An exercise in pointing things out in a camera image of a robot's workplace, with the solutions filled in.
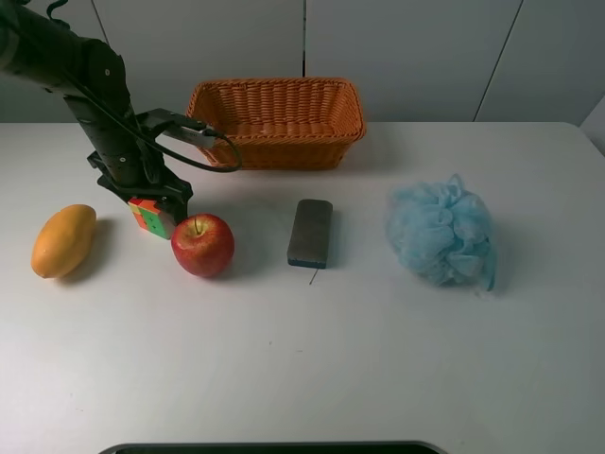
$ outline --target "apple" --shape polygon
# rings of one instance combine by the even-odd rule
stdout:
[[[201,277],[215,276],[227,268],[235,250],[227,222],[208,214],[194,215],[181,222],[170,244],[181,266]]]

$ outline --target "white table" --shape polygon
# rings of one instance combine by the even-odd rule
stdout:
[[[171,140],[173,148],[197,156]],[[204,281],[97,187],[77,125],[0,126],[0,452],[125,442],[423,440],[450,454],[600,452],[605,158],[565,124],[371,124],[336,171],[168,164],[236,237]],[[459,172],[493,213],[494,294],[432,288],[384,238],[397,185]],[[332,268],[289,267],[296,203],[337,210]],[[70,203],[103,222],[68,282],[29,267]]]

